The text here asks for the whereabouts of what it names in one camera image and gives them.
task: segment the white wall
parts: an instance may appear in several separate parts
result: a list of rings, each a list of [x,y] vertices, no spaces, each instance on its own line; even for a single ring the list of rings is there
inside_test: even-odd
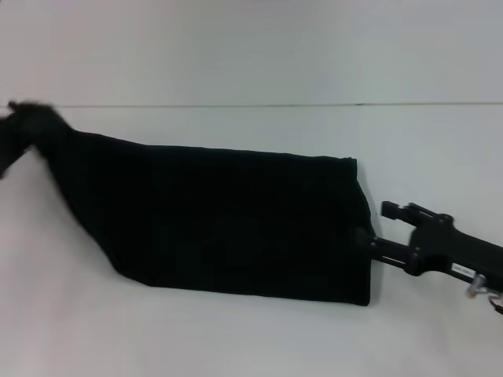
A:
[[[413,201],[503,245],[503,105],[138,107],[503,101],[502,12],[464,0],[4,0],[0,101],[52,101],[79,130],[142,143],[353,156],[374,210]],[[0,186],[1,375],[501,370],[503,317],[451,277],[376,264],[369,308],[142,287],[112,271],[34,152]],[[408,225],[373,220],[407,241]]]

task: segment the white background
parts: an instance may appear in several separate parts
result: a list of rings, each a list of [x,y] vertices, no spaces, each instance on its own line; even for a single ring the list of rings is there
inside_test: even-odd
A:
[[[382,200],[503,245],[502,21],[496,1],[4,0],[0,102],[147,144],[351,156],[387,238],[410,227]],[[302,106],[230,107],[281,104]],[[501,373],[503,317],[449,276],[376,263],[368,308],[143,287],[34,152],[0,186],[0,375]]]

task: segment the label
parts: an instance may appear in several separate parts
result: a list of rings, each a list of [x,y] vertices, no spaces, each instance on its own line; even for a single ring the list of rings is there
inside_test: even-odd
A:
[[[472,279],[475,277],[475,271],[473,269],[469,269],[468,267],[464,267],[463,265],[458,265],[457,263],[453,263],[451,270],[455,273],[460,273],[461,275],[471,277]]]

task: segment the black fabric bag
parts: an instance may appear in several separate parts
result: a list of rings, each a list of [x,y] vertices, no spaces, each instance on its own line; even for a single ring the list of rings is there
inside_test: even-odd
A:
[[[148,146],[73,130],[17,105],[22,145],[117,272],[143,284],[369,303],[372,233],[354,159]]]

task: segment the black cloth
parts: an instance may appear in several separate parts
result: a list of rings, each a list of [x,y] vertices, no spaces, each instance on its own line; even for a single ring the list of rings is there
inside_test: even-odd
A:
[[[370,257],[354,230],[372,226],[356,160],[139,145],[26,119],[71,211],[124,276],[368,305]]]

